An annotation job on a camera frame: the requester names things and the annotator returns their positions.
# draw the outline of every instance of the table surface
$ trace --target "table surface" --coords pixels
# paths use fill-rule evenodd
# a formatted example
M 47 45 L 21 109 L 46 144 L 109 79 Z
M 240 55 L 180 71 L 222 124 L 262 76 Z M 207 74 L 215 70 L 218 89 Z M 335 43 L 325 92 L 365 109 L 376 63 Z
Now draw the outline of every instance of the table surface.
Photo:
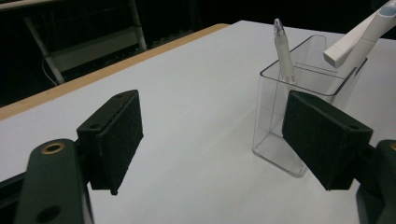
M 311 35 L 329 45 L 342 37 L 286 29 L 291 48 Z M 272 24 L 240 21 L 0 110 L 0 180 L 23 172 L 42 143 L 76 140 L 76 128 L 111 96 L 139 90 L 145 136 L 118 196 L 90 190 L 95 223 L 359 223 L 359 183 L 326 191 L 309 171 L 292 177 L 251 151 L 259 73 L 277 59 L 273 38 Z M 375 130 L 373 146 L 396 136 L 395 43 L 375 45 L 345 110 Z

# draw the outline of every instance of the pen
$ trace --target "pen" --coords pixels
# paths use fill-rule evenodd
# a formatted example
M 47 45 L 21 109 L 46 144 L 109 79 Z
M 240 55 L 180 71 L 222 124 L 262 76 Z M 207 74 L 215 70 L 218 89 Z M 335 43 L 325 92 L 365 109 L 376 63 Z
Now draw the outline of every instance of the pen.
M 280 73 L 289 84 L 295 85 L 295 77 L 293 64 L 291 62 L 289 40 L 286 36 L 285 29 L 283 28 L 280 19 L 274 21 L 274 35 L 277 57 L 279 59 Z

